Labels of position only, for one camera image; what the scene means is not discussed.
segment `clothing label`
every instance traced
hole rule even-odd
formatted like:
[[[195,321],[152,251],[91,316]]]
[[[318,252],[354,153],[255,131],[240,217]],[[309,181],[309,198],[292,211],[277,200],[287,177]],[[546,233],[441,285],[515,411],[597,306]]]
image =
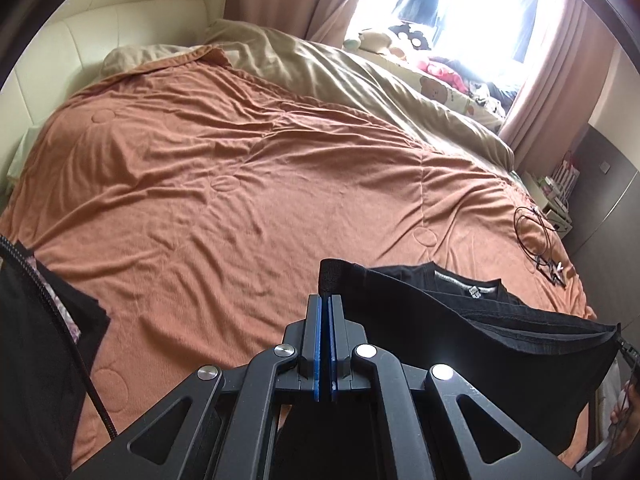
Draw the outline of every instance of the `clothing label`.
[[[471,297],[475,298],[476,300],[482,298],[482,294],[480,294],[480,291],[475,285],[469,289],[469,294],[471,294]]]

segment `metal bolt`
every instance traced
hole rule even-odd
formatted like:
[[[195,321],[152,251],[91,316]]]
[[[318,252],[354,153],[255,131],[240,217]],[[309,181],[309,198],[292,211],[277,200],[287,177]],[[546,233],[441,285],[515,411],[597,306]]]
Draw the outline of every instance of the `metal bolt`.
[[[218,376],[218,369],[214,365],[204,365],[198,370],[198,378],[203,381],[210,381]]]
[[[273,353],[276,354],[278,357],[289,357],[290,355],[293,355],[293,352],[295,351],[296,349],[293,348],[293,346],[288,345],[286,343],[278,345],[276,346],[276,348],[273,349]]]
[[[356,346],[356,354],[360,357],[366,357],[367,359],[372,358],[378,351],[376,347],[373,345],[359,345]]]
[[[440,379],[441,381],[448,381],[453,377],[453,368],[449,365],[435,365],[431,369],[431,375],[433,375],[436,379]]]

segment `cable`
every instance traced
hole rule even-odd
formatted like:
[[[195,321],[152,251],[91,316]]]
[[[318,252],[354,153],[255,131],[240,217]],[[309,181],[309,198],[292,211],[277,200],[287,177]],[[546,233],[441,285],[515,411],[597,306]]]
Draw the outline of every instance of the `cable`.
[[[633,378],[634,378],[634,374],[636,373],[636,368],[638,368],[638,359],[635,360],[634,362],[634,367],[631,369],[631,378],[629,379],[629,384],[627,385],[627,387],[625,388],[625,395],[622,399],[622,406],[621,408],[625,407],[626,404],[626,400],[628,399],[628,394],[629,394],[629,388],[635,388],[636,385],[633,384]],[[620,436],[620,434],[622,434],[622,431],[625,429],[626,424],[629,421],[629,416],[631,414],[631,409],[632,407],[629,406],[626,410],[626,416],[624,416],[622,418],[622,420],[619,420],[618,423],[616,424],[616,428],[613,430],[613,436],[611,437],[611,446],[609,447],[609,452],[607,453],[607,458],[610,457],[611,452],[613,451],[613,449],[616,447],[616,440],[618,439],[618,437]]]
[[[521,213],[520,216],[518,216],[518,213],[520,211],[533,213],[534,216],[530,216],[524,212]],[[520,225],[520,222],[522,222],[523,220],[529,220],[530,222],[533,222],[534,224],[542,228],[542,232],[545,235],[545,246],[542,249],[542,252],[536,253],[530,250],[525,245],[522,238],[520,237],[520,234],[518,232],[518,226]],[[566,286],[564,283],[564,277],[562,276],[562,274],[560,274],[559,265],[558,265],[558,269],[556,269],[555,268],[556,263],[555,261],[553,261],[553,258],[551,257],[553,247],[551,244],[551,236],[549,235],[549,232],[557,233],[559,232],[559,230],[554,229],[553,227],[548,227],[545,224],[544,217],[541,215],[540,210],[537,207],[526,207],[526,206],[519,206],[513,212],[513,230],[515,232],[518,245],[520,246],[522,251],[527,255],[527,258],[536,265],[536,270],[540,272],[549,282],[551,282],[552,285],[556,285],[559,283],[563,287]],[[540,267],[540,263],[544,264],[544,266],[548,268],[549,275],[545,274],[542,271],[542,268]]]
[[[100,416],[104,427],[107,429],[109,438],[113,440],[118,436],[118,432],[116,431],[116,428],[111,421],[111,417],[109,416],[107,409],[102,403],[100,395],[98,395],[98,391],[95,389],[95,386],[91,380],[91,376],[84,366],[82,356],[80,355],[80,352],[76,347],[76,343],[74,343],[74,340],[71,337],[71,333],[66,327],[65,320],[56,307],[56,304],[53,302],[51,295],[44,287],[43,283],[40,281],[38,275],[33,270],[33,267],[30,266],[27,260],[24,259],[24,257],[14,247],[14,245],[3,235],[0,235],[0,256],[2,256],[9,264],[14,264],[14,269],[18,270],[21,275],[27,278],[27,280],[33,283],[33,285],[35,285],[38,289],[38,299],[40,300],[40,304],[51,316],[53,325],[55,325],[56,329],[58,330],[58,335],[65,343],[66,348],[71,355],[71,359],[74,362],[76,370],[78,370],[78,374],[80,375],[82,384],[84,384],[84,388],[86,389],[91,402],[94,404],[95,410],[98,412],[98,415]]]

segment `headboard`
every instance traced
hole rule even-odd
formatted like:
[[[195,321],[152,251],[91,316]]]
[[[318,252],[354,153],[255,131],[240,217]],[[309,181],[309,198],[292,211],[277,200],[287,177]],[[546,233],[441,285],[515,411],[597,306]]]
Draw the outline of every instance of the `headboard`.
[[[0,190],[21,137],[98,74],[127,44],[202,41],[225,0],[66,0],[38,31],[0,90]]]

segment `orange bedspread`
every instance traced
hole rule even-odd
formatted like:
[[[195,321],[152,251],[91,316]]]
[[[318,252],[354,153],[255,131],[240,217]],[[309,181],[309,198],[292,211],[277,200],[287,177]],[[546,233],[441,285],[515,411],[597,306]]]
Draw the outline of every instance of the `orange bedspread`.
[[[514,208],[530,204],[465,158],[237,72],[207,46],[54,113],[0,232],[107,310],[92,377],[122,430],[201,364],[235,367],[280,342],[322,258],[434,260],[500,277],[534,308],[593,316],[556,237],[566,289],[517,245]],[[74,465],[107,441],[86,402]]]

